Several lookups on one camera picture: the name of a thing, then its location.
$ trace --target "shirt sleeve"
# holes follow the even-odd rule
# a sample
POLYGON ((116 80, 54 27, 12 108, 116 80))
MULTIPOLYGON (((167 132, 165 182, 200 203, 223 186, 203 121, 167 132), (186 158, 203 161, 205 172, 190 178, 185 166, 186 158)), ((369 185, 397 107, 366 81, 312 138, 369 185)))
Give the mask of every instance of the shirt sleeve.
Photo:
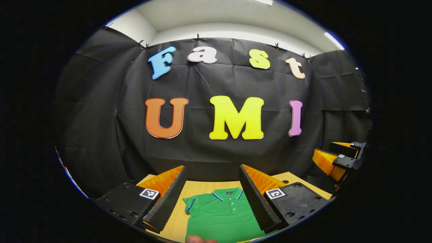
POLYGON ((185 213, 187 215, 190 215, 190 214, 193 215, 194 212, 198 208, 197 198, 195 196, 193 196, 193 197, 190 197, 190 198, 184 198, 183 201, 186 204, 186 208, 184 210, 185 213))

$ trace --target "white ceiling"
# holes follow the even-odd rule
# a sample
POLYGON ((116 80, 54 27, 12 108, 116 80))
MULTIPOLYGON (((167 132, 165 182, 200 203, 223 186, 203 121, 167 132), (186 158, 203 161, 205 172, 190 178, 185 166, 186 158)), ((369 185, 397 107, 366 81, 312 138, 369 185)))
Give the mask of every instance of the white ceiling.
POLYGON ((324 36, 326 30, 279 1, 268 6, 252 0, 151 0, 136 10, 157 32, 192 24, 238 23, 290 35, 322 52, 335 50, 324 36))

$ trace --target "black fabric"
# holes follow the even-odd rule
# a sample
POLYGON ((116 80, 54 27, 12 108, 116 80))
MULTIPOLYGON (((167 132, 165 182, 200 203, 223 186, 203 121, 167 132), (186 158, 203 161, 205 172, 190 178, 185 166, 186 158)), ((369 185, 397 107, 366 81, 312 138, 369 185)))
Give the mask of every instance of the black fabric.
POLYGON ((362 82, 343 51, 324 53, 309 62, 267 44, 230 38, 173 41, 148 50, 136 44, 109 28, 96 32, 71 58, 56 89, 57 148, 77 184, 91 198, 122 182, 137 183, 149 173, 179 165, 187 166, 188 179, 197 181, 238 180, 242 163, 270 175, 290 171, 305 178, 314 165, 313 150, 321 143, 339 139, 339 133, 355 141, 364 132, 362 119, 351 112, 367 109, 366 93, 358 92, 362 82), (176 47, 171 53, 173 62, 166 64, 171 70, 153 80, 148 59, 170 46, 176 47), (198 46, 215 48, 217 62, 188 61, 187 55, 198 46), (267 52, 269 69, 250 65, 251 49, 267 52), (292 75, 285 63, 291 57, 302 64, 305 79, 292 75), (225 127, 226 140, 211 140, 213 96, 230 97, 237 111, 249 97, 263 99, 264 138, 245 140, 240 135, 233 139, 225 127), (150 135, 145 101, 165 100, 160 125, 169 127, 173 111, 169 101, 178 97, 189 100, 181 133, 172 139, 150 135), (288 135, 291 100, 303 103, 302 133, 294 137, 288 135))

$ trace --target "green polo shirt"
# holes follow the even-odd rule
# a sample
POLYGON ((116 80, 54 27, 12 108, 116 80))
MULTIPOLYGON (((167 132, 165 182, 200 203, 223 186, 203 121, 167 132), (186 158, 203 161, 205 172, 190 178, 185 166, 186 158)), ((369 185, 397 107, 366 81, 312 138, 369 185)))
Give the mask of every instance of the green polo shirt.
POLYGON ((255 219, 251 206, 239 187, 184 198, 187 222, 186 239, 196 235, 203 240, 235 243, 266 236, 255 219))

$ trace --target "orange letter u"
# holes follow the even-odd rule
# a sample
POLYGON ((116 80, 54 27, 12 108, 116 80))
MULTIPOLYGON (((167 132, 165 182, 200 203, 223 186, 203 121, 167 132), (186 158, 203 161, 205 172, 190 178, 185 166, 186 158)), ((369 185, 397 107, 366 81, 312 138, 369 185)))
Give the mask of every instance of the orange letter u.
POLYGON ((169 128, 163 128, 159 124, 159 115, 161 107, 165 104, 164 99, 148 99, 145 102, 147 106, 146 128, 154 137, 173 138, 181 132, 183 127, 184 106, 189 103, 185 98, 173 98, 169 103, 174 107, 172 112, 172 124, 169 128))

